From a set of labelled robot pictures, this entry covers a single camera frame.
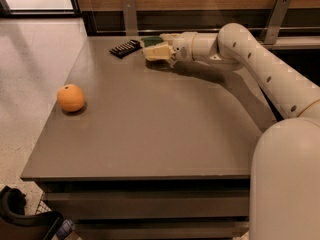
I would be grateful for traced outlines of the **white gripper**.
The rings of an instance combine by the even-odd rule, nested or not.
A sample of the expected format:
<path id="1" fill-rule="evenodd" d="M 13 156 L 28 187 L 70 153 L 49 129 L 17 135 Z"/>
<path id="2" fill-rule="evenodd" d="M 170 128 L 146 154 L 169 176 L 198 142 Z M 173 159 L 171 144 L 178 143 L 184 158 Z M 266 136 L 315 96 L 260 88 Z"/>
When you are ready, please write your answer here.
<path id="1" fill-rule="evenodd" d="M 149 62 L 166 61 L 170 66 L 175 64 L 175 60 L 185 62 L 192 61 L 192 46 L 195 36 L 196 32 L 183 32 L 181 34 L 162 33 L 159 35 L 159 37 L 163 41 L 173 41 L 173 47 L 167 42 L 144 47 L 144 57 Z"/>

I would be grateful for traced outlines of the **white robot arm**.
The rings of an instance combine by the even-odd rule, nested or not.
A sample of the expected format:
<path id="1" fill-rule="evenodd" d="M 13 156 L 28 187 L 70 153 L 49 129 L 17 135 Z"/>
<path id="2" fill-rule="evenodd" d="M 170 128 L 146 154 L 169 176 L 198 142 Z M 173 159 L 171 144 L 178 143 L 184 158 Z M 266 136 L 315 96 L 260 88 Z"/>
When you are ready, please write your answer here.
<path id="1" fill-rule="evenodd" d="M 320 240 L 320 88 L 238 24 L 141 41 L 148 61 L 248 70 L 274 109 L 250 168 L 249 240 Z"/>

